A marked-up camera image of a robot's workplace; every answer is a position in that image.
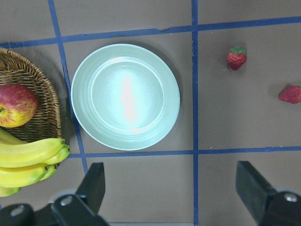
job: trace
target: bunch of bananas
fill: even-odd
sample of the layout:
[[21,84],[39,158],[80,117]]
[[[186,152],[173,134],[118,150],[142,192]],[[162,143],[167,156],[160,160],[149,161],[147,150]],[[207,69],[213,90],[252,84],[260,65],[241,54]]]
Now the bunch of bananas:
[[52,176],[70,153],[62,138],[26,143],[0,128],[0,197]]

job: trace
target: screw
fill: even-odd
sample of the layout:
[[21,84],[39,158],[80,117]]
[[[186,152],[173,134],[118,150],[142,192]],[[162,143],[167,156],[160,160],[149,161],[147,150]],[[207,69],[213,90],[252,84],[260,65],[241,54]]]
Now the screw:
[[19,205],[18,207],[14,208],[11,212],[10,212],[10,215],[12,217],[15,217],[19,214],[21,214],[24,210],[24,206],[23,205]]
[[284,197],[288,202],[297,202],[298,201],[297,196],[293,193],[286,193],[284,195]]
[[68,195],[66,198],[61,200],[61,205],[62,206],[67,206],[72,202],[72,196]]

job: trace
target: red and yellow apple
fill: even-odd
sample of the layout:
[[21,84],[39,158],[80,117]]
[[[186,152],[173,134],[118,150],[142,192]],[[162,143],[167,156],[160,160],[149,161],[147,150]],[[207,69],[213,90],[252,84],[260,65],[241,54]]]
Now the red and yellow apple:
[[0,126],[22,126],[33,118],[38,109],[34,92],[21,84],[0,86]]

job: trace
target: light green plate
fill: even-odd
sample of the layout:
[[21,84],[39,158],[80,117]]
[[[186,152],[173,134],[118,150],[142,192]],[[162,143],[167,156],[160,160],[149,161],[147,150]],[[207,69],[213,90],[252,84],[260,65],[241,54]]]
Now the light green plate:
[[94,51],[79,65],[71,103],[92,138],[132,151],[149,147],[170,132],[180,94],[161,58],[139,46],[114,44]]

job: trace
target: brown woven basket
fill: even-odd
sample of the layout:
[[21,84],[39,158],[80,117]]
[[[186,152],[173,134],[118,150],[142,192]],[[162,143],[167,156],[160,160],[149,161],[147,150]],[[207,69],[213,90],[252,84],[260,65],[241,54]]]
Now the brown woven basket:
[[31,89],[39,107],[34,117],[23,126],[2,128],[26,142],[61,137],[59,101],[51,82],[43,71],[26,57],[0,47],[0,85],[18,83]]

